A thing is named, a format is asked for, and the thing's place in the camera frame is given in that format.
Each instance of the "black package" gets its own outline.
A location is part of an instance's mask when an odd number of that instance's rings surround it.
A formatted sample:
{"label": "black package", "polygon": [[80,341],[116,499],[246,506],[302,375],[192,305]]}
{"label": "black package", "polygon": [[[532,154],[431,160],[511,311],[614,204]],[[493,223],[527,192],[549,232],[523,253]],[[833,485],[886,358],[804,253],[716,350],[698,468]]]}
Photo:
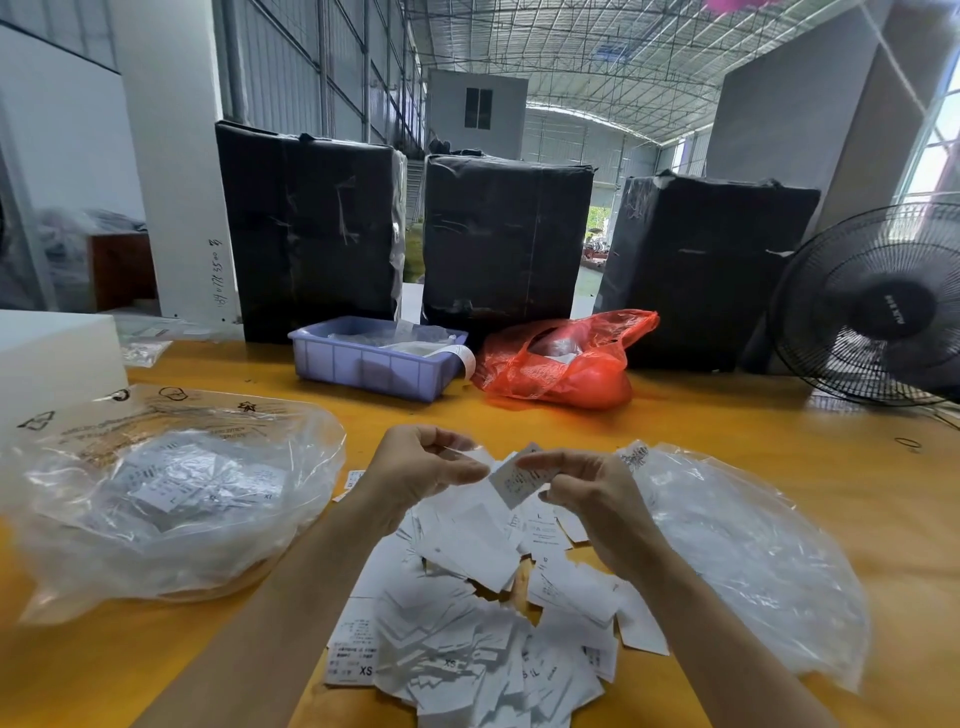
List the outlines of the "black package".
{"label": "black package", "polygon": [[338,316],[395,320],[405,159],[391,147],[217,124],[247,341]]}
{"label": "black package", "polygon": [[659,313],[631,367],[731,371],[819,201],[777,182],[628,178],[593,312]]}
{"label": "black package", "polygon": [[566,319],[593,169],[514,159],[426,159],[424,322],[471,334]]}

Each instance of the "yellow table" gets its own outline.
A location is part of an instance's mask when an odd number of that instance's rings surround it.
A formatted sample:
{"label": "yellow table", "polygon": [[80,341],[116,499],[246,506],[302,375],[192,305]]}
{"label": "yellow table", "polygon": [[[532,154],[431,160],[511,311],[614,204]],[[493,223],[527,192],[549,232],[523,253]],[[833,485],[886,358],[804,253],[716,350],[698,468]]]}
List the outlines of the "yellow table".
{"label": "yellow table", "polygon": [[[466,431],[499,457],[530,440],[612,450],[639,438],[708,452],[791,496],[839,541],[867,589],[874,646],[861,695],[816,677],[807,681],[814,691],[847,725],[960,724],[960,432],[906,413],[811,408],[787,377],[632,376],[630,405],[588,413],[491,403],[462,380],[430,405],[381,398],[299,381],[291,357],[282,347],[178,343],[131,379],[313,401],[347,429],[347,469],[366,467],[384,429],[409,422]],[[14,627],[31,589],[0,533],[0,728],[128,726],[249,594],[180,606],[115,601],[64,625]],[[322,674],[297,728],[414,725],[392,698],[328,690]],[[707,721],[675,660],[626,650],[615,684],[574,724]]]}

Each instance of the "plastic crate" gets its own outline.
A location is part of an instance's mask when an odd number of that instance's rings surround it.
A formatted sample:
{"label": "plastic crate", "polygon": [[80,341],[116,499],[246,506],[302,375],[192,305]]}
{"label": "plastic crate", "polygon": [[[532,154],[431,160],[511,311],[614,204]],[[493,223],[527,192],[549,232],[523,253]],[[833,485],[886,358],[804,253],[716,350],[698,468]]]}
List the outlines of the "plastic crate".
{"label": "plastic crate", "polygon": [[[288,334],[294,343],[297,376],[405,400],[435,400],[464,366],[456,354],[414,356],[326,338],[331,333],[371,333],[395,328],[396,322],[361,316],[341,316],[298,328]],[[448,330],[456,335],[457,344],[467,340],[465,331]]]}

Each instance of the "metal roof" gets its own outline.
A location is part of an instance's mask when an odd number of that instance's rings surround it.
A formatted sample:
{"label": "metal roof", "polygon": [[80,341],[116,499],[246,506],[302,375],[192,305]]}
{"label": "metal roof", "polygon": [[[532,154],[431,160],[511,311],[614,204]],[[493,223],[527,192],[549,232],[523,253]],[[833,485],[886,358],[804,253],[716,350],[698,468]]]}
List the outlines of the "metal roof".
{"label": "metal roof", "polygon": [[663,143],[709,124],[724,75],[857,0],[718,15],[702,0],[408,0],[426,67],[529,79],[574,109]]}

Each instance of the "fan grille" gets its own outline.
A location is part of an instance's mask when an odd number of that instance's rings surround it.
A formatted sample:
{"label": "fan grille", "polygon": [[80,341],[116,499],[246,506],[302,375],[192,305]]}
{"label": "fan grille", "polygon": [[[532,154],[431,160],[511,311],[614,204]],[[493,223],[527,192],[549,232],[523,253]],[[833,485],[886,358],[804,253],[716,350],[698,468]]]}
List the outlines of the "fan grille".
{"label": "fan grille", "polygon": [[960,385],[960,205],[885,207],[816,235],[787,268],[768,331],[790,371],[819,389],[942,401]]}

